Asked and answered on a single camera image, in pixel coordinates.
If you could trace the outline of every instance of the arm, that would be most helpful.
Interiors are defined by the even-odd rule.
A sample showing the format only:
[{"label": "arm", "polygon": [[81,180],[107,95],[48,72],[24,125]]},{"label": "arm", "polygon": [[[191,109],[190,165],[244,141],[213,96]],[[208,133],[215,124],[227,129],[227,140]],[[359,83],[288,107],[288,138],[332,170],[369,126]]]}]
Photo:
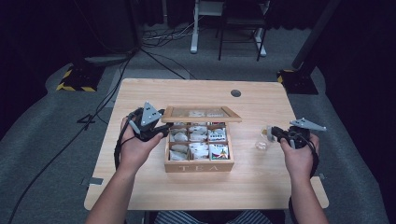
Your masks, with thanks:
[{"label": "arm", "polygon": [[134,131],[128,125],[121,141],[125,143],[122,145],[119,169],[93,206],[86,223],[123,223],[134,188],[134,177],[149,157],[150,151],[161,141],[163,134],[157,134],[148,142],[137,138],[125,141],[133,136]]},{"label": "arm", "polygon": [[[311,134],[310,140],[318,150],[318,137]],[[310,181],[313,163],[311,149],[308,146],[293,149],[285,139],[281,139],[280,145],[285,153],[286,167],[290,174],[291,199],[298,222],[329,223]]]}]

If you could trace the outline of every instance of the hand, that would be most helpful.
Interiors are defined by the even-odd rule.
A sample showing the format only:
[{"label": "hand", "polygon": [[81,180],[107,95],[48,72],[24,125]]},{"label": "hand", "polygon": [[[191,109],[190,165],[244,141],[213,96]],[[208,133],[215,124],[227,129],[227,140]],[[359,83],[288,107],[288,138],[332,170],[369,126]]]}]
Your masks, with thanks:
[{"label": "hand", "polygon": [[[317,153],[319,150],[319,138],[311,134],[309,139],[315,146]],[[312,151],[309,146],[299,149],[290,147],[288,141],[280,139],[280,146],[285,153],[286,168],[289,171],[291,179],[309,180],[313,164]]]},{"label": "hand", "polygon": [[[127,118],[122,120],[121,128],[124,126],[126,120]],[[147,142],[142,142],[136,137],[128,140],[132,137],[134,137],[134,130],[131,125],[128,125],[121,139],[121,143],[123,144],[120,154],[120,168],[136,173],[148,159],[151,150],[160,143],[163,134],[158,133]]]}]

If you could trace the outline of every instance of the wooden tea box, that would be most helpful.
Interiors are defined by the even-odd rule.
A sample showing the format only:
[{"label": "wooden tea box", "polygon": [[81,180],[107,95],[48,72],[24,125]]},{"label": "wooden tea box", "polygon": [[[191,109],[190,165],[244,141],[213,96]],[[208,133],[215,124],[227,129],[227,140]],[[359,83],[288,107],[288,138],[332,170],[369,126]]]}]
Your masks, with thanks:
[{"label": "wooden tea box", "polygon": [[172,122],[166,138],[165,172],[230,172],[233,147],[229,122],[242,119],[227,106],[169,105],[162,122]]}]

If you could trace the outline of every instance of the forearm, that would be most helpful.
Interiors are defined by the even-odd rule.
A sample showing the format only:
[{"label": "forearm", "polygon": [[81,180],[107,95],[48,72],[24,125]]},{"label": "forearm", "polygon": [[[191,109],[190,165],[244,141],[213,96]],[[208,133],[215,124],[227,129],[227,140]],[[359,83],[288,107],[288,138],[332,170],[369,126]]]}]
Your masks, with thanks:
[{"label": "forearm", "polygon": [[93,206],[86,223],[123,223],[134,188],[134,177],[135,172],[120,167]]},{"label": "forearm", "polygon": [[291,200],[299,223],[329,223],[309,179],[291,180]]}]

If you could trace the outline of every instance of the gray carpet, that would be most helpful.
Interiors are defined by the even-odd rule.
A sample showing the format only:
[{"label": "gray carpet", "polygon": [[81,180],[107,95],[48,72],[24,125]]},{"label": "gray carpet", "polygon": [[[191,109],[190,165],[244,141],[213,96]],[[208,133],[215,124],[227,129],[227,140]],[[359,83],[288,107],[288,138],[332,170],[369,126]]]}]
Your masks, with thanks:
[{"label": "gray carpet", "polygon": [[[172,58],[197,79],[276,81],[276,71],[290,68],[291,62],[309,35],[309,30],[270,30],[265,39],[267,56],[255,61],[254,45],[225,46],[217,60],[218,40],[214,29],[200,33],[197,54],[190,54],[191,37],[172,41],[160,48],[145,50]],[[158,57],[185,78],[193,77],[172,61]],[[109,66],[98,92],[56,91],[68,68],[60,68],[47,81],[49,93],[32,105],[12,126],[0,143],[0,223],[7,223],[14,205],[40,170],[74,137],[83,124],[77,120],[93,114],[114,86],[119,66]],[[180,78],[139,51],[125,72],[126,77]],[[319,95],[289,95],[297,118],[304,117],[326,126],[320,137],[318,174],[328,194],[325,212],[331,223],[388,223],[378,185],[362,161],[345,127],[325,95],[323,76],[312,74]],[[100,113],[109,120],[111,105]],[[88,211],[83,204],[83,178],[92,175],[106,132],[99,119],[91,124],[37,179],[27,192],[13,223],[83,223]],[[141,223],[143,212],[130,211],[130,223]]]}]

